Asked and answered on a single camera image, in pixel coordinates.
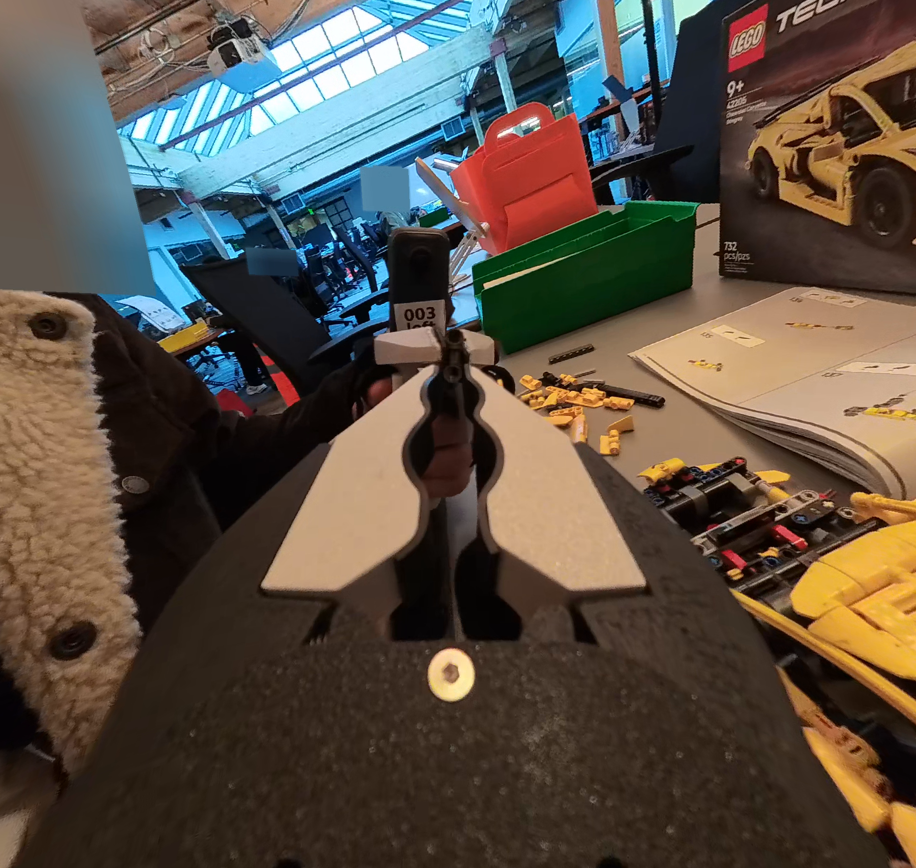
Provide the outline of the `black office chair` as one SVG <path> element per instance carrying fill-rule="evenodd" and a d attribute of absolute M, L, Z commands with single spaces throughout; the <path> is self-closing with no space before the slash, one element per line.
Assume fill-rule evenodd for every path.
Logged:
<path fill-rule="evenodd" d="M 271 277 L 252 275 L 244 257 L 182 268 L 194 287 L 235 328 L 260 347 L 303 396 L 332 370 L 342 368 L 358 345 L 386 328 L 385 321 L 349 326 L 331 338 L 307 308 Z"/>

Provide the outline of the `long black brick beam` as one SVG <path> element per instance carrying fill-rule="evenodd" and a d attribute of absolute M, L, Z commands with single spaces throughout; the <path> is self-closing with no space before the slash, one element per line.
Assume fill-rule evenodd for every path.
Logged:
<path fill-rule="evenodd" d="M 573 376 L 564 374 L 557 376 L 551 372 L 545 371 L 541 378 L 541 384 L 560 388 L 567 393 L 592 393 L 594 395 L 602 394 L 606 399 L 618 398 L 630 400 L 634 404 L 647 406 L 654 409 L 660 409 L 665 406 L 666 399 L 658 394 L 645 393 L 621 386 L 607 384 L 604 381 L 578 381 Z"/>

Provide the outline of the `yellow toy brick car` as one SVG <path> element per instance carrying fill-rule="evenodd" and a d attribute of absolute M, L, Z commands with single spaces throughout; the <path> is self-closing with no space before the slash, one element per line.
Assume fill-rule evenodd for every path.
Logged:
<path fill-rule="evenodd" d="M 843 504 L 741 457 L 665 460 L 639 477 L 755 620 L 859 826 L 890 866 L 914 866 L 914 501 Z"/>

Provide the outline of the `orange plastic carry case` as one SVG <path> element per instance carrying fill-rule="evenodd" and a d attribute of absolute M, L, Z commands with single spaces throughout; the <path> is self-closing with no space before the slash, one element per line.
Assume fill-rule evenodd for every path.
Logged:
<path fill-rule="evenodd" d="M 450 179 L 492 256 L 598 213 L 577 118 L 537 102 L 494 121 Z"/>

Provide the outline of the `dark sherpa-lined jacket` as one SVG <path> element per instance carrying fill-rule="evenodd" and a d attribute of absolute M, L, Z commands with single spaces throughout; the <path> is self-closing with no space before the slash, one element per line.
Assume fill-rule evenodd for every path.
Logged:
<path fill-rule="evenodd" d="M 3 290 L 1 314 L 2 746 L 69 778 L 220 535 L 192 465 L 220 412 L 100 297 Z"/>

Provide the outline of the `ceiling projector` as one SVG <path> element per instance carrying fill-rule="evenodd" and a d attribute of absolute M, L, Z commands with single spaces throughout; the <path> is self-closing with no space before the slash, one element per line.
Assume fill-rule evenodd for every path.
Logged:
<path fill-rule="evenodd" d="M 281 75 L 275 56 L 244 16 L 211 29 L 207 66 L 214 78 L 242 92 L 273 82 Z"/>

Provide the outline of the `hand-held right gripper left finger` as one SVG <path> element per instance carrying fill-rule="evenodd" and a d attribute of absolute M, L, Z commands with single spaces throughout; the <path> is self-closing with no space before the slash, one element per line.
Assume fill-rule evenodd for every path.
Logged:
<path fill-rule="evenodd" d="M 421 479 L 439 366 L 394 368 L 393 393 L 328 447 L 262 590 L 346 606 L 391 638 L 442 638 L 448 565 L 442 541 L 427 537 L 436 502 Z"/>

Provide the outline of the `open instruction booklet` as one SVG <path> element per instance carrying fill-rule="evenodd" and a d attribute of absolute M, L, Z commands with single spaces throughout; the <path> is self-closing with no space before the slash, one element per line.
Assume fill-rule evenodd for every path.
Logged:
<path fill-rule="evenodd" d="M 762 439 L 914 500 L 914 306 L 797 287 L 629 356 Z"/>

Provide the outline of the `person's left hand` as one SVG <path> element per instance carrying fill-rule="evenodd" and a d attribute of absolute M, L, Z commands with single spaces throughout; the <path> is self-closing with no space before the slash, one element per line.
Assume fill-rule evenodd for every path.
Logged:
<path fill-rule="evenodd" d="M 436 416 L 431 424 L 433 455 L 422 482 L 433 502 L 453 498 L 468 486 L 474 470 L 473 426 L 466 417 Z"/>

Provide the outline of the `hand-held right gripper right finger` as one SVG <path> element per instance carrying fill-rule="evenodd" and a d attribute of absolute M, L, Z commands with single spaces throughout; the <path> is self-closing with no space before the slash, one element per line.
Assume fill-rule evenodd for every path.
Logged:
<path fill-rule="evenodd" d="M 585 460 L 599 460 L 468 364 L 475 537 L 453 568 L 469 640 L 596 640 L 582 607 L 647 587 Z"/>

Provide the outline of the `grey desk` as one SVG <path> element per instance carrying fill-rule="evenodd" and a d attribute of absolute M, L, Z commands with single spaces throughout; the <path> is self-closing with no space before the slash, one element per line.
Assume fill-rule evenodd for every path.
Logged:
<path fill-rule="evenodd" d="M 648 462 L 676 456 L 685 461 L 720 461 L 733 456 L 759 464 L 759 469 L 791 471 L 790 487 L 818 485 L 837 491 L 844 501 L 852 492 L 850 481 L 834 472 L 824 471 L 809 460 L 793 455 L 748 430 L 728 422 L 677 391 L 670 383 L 658 380 L 636 364 L 628 353 L 637 347 L 674 335 L 714 315 L 726 314 L 785 289 L 774 282 L 727 280 L 718 274 L 718 204 L 697 209 L 693 288 L 642 306 L 557 340 L 521 351 L 510 360 L 510 370 L 528 370 L 529 362 L 540 362 L 548 353 L 566 349 L 580 340 L 592 342 L 597 351 L 586 357 L 586 365 L 597 366 L 598 377 L 623 378 L 637 390 L 659 393 L 666 398 L 662 409 L 641 408 L 636 413 L 635 433 L 626 437 L 622 456 L 614 463 L 627 479 L 642 489 L 637 471 Z M 803 692 L 816 701 L 825 716 L 848 726 L 869 742 L 881 757 L 882 775 L 894 783 L 897 794 L 914 805 L 914 727 L 873 690 L 818 653 L 800 645 L 766 622 L 749 617 L 776 656 L 777 665 L 792 683 L 787 688 L 790 700 Z"/>

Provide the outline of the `black brick pin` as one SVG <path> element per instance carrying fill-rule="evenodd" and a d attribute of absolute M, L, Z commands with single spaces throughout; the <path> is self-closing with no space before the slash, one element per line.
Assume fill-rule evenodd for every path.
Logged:
<path fill-rule="evenodd" d="M 448 329 L 441 338 L 439 370 L 429 384 L 430 407 L 436 416 L 461 419 L 465 416 L 468 352 L 464 332 Z"/>

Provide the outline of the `green plastic bin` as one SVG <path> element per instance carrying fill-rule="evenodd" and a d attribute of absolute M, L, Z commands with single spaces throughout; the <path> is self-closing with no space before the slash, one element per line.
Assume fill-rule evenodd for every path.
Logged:
<path fill-rule="evenodd" d="M 631 200 L 480 261 L 483 333 L 511 354 L 690 289 L 698 208 Z"/>

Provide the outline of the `toy car set box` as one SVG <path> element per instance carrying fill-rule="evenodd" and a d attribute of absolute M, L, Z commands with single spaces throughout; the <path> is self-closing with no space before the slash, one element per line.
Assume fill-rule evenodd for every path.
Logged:
<path fill-rule="evenodd" d="M 915 0 L 754 0 L 723 45 L 720 274 L 914 294 Z"/>

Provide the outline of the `pile of yellow brick pieces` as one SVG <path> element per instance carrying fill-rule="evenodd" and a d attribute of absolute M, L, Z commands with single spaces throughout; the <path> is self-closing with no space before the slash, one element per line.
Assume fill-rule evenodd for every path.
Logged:
<path fill-rule="evenodd" d="M 598 434 L 598 452 L 616 457 L 621 437 L 634 429 L 632 410 L 635 400 L 610 393 L 600 383 L 579 381 L 572 375 L 544 372 L 540 378 L 523 374 L 519 378 L 521 403 L 527 405 L 553 427 L 564 431 L 576 445 L 589 442 L 590 412 L 607 412 L 610 418 Z"/>

